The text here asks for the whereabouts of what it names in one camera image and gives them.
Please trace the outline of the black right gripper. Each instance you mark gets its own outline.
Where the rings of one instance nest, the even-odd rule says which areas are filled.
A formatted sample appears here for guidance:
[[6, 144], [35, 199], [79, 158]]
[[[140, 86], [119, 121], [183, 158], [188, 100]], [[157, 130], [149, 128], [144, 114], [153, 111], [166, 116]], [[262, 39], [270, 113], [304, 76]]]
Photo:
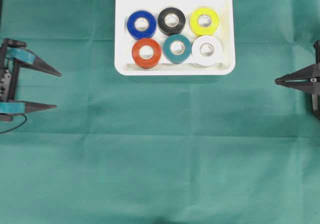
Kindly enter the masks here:
[[275, 83], [280, 86], [284, 86], [287, 88], [294, 88], [296, 90], [300, 90], [303, 92], [306, 92], [308, 94], [312, 95], [312, 111], [314, 116], [317, 119], [320, 119], [320, 113], [319, 113], [319, 107], [320, 107], [320, 84], [319, 82], [296, 82], [295, 80], [305, 80], [305, 79], [312, 79], [312, 78], [318, 78], [320, 76], [320, 48], [319, 45], [320, 41], [317, 40], [314, 43], [314, 49], [315, 49], [315, 59], [316, 64], [309, 65], [305, 68], [302, 68], [296, 72], [293, 72], [291, 74], [286, 74], [282, 77], [276, 78]]

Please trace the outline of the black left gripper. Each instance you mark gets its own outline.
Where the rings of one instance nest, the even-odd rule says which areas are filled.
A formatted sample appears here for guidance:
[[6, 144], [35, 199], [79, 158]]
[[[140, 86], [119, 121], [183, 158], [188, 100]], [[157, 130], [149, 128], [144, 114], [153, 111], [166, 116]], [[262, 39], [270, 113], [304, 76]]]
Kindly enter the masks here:
[[15, 115], [54, 109], [57, 105], [15, 100], [20, 67], [61, 77], [62, 74], [47, 64], [23, 43], [4, 39], [0, 48], [0, 120], [12, 121]]

